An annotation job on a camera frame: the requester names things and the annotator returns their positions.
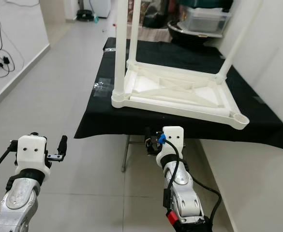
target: black cloth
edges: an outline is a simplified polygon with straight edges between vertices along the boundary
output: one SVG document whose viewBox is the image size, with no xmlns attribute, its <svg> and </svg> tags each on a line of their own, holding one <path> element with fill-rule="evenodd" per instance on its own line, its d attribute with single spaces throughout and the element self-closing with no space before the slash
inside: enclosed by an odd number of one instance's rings
<svg viewBox="0 0 283 232">
<path fill-rule="evenodd" d="M 115 39 L 109 38 L 105 48 L 115 47 Z M 138 42 L 137 61 L 217 73 L 222 66 L 220 52 L 213 47 L 199 47 L 191 50 L 176 44 L 163 42 Z M 227 75 L 227 85 L 240 109 L 250 123 L 243 130 L 229 125 L 198 120 L 194 118 L 163 114 L 153 111 L 111 105 L 112 85 L 114 84 L 115 52 L 104 52 L 88 106 L 75 138 L 85 138 L 100 134 L 144 135 L 145 127 L 151 128 L 154 135 L 164 126 L 181 126 L 186 138 L 241 141 L 267 144 L 283 149 L 283 123 L 232 67 Z M 109 80 L 104 86 L 104 94 L 97 88 L 100 80 Z"/>
</svg>

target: clear plastic container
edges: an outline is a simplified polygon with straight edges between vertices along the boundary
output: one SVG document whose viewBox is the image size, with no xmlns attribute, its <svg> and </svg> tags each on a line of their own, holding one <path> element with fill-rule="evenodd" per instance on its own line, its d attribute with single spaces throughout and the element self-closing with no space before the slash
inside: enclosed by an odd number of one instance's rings
<svg viewBox="0 0 283 232">
<path fill-rule="evenodd" d="M 222 12 L 222 8 L 193 9 L 184 7 L 178 27 L 182 30 L 222 35 L 230 17 L 231 13 Z"/>
</svg>

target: blue clip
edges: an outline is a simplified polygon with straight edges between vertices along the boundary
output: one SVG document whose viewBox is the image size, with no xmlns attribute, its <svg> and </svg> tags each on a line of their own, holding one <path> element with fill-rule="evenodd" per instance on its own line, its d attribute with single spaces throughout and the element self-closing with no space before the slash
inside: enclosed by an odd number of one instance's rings
<svg viewBox="0 0 283 232">
<path fill-rule="evenodd" d="M 157 141 L 159 144 L 165 144 L 166 142 L 164 141 L 166 139 L 166 136 L 164 134 L 161 134 L 161 137 Z"/>
</svg>

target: white appliance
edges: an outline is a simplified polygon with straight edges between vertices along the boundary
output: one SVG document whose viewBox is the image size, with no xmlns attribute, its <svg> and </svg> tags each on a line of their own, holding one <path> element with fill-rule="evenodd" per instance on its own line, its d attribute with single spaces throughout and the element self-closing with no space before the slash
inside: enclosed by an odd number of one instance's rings
<svg viewBox="0 0 283 232">
<path fill-rule="evenodd" d="M 111 10 L 111 0 L 91 0 L 94 12 L 98 17 L 108 18 Z M 85 10 L 92 11 L 89 0 L 83 0 Z"/>
</svg>

